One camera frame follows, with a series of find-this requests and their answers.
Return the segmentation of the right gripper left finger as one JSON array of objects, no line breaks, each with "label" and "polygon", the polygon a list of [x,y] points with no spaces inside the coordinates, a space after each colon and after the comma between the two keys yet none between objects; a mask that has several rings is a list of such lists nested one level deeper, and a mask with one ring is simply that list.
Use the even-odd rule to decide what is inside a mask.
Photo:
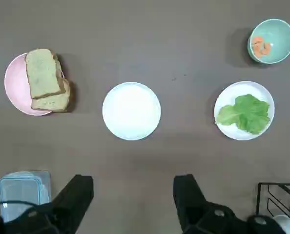
[{"label": "right gripper left finger", "polygon": [[91,176],[75,175],[52,202],[0,201],[0,205],[29,206],[16,219],[5,223],[0,216],[0,234],[75,234],[94,197]]}]

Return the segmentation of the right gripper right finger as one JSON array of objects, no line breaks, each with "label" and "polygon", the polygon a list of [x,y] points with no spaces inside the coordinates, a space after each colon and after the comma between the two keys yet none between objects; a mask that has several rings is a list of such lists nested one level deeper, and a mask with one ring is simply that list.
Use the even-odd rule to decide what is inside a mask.
[{"label": "right gripper right finger", "polygon": [[207,201],[192,174],[175,176],[173,199],[184,234],[284,233],[268,216],[251,215],[243,221],[229,207]]}]

